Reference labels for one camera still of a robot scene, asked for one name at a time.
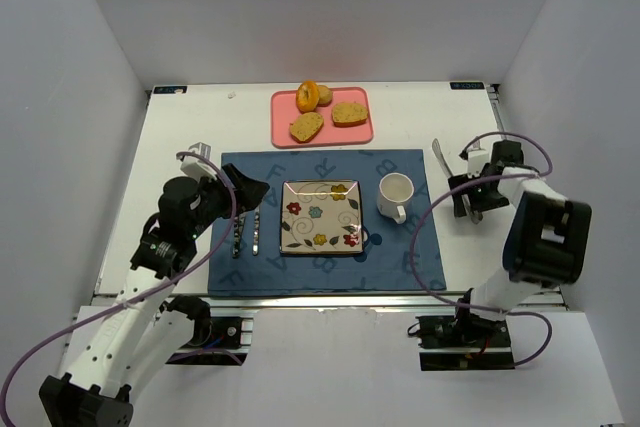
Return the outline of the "herb bread slice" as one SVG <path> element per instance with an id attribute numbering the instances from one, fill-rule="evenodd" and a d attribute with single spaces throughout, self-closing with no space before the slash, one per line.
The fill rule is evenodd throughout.
<path id="1" fill-rule="evenodd" d="M 298 143 L 308 143 L 313 140 L 324 126 L 324 118 L 317 112 L 301 114 L 290 124 L 289 133 Z"/>
<path id="2" fill-rule="evenodd" d="M 340 102 L 331 110 L 331 120 L 336 127 L 340 128 L 362 125 L 368 118 L 368 108 L 357 102 Z"/>

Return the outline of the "silver metal tongs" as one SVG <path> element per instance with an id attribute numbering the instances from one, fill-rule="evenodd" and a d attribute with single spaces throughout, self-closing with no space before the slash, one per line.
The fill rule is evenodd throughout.
<path id="1" fill-rule="evenodd" d="M 442 152 L 439 140 L 437 138 L 434 138 L 432 141 L 432 150 L 433 153 L 435 155 L 435 157 L 437 158 L 440 167 L 442 168 L 443 172 L 445 173 L 447 178 L 451 178 L 454 176 L 448 162 L 446 161 L 446 158 Z M 483 220 L 483 214 L 481 212 L 477 212 L 474 211 L 471 208 L 471 204 L 469 201 L 469 198 L 467 195 L 462 195 L 461 196 L 461 202 L 462 205 L 464 207 L 464 210 L 466 212 L 467 217 L 469 218 L 469 220 L 473 223 L 473 224 L 479 224 L 482 220 Z"/>

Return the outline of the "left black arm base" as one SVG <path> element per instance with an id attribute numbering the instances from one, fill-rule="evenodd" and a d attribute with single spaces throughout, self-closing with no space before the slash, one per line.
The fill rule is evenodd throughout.
<path id="1" fill-rule="evenodd" d="M 170 311 L 186 317 L 191 338 L 166 361 L 168 365 L 242 365 L 249 352 L 252 320 L 213 313 L 203 299 L 179 295 L 164 301 L 154 316 L 156 327 Z"/>

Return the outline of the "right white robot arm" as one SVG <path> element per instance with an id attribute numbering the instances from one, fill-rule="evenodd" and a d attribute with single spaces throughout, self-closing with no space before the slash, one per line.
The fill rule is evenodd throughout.
<path id="1" fill-rule="evenodd" d="M 478 222 L 486 212 L 514 209 L 501 267 L 465 293 L 455 314 L 455 327 L 462 332 L 491 331 L 530 295 L 577 282 L 592 208 L 549 187 L 539 171 L 525 163 L 517 141 L 498 141 L 489 151 L 474 141 L 460 157 L 467 162 L 467 172 L 451 174 L 450 188 L 488 177 L 492 180 L 454 194 L 455 217 L 468 216 Z"/>

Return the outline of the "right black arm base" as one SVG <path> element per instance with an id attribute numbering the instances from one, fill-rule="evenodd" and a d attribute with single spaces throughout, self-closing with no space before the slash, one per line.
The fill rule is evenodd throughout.
<path id="1" fill-rule="evenodd" d="M 423 315 L 407 328 L 417 339 L 423 372 L 512 370 L 515 361 L 505 321 L 457 308 L 452 315 Z"/>

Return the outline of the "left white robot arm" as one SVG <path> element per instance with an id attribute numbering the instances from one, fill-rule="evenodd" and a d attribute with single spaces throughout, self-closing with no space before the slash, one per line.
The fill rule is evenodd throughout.
<path id="1" fill-rule="evenodd" d="M 219 218 L 254 210 L 269 190 L 234 165 L 220 170 L 185 160 L 167 181 L 158 210 L 143 228 L 123 288 L 84 350 L 59 378 L 39 390 L 54 426 L 127 426 L 133 401 L 184 346 L 207 344 L 208 304 L 172 294 L 197 253 L 197 239 Z"/>

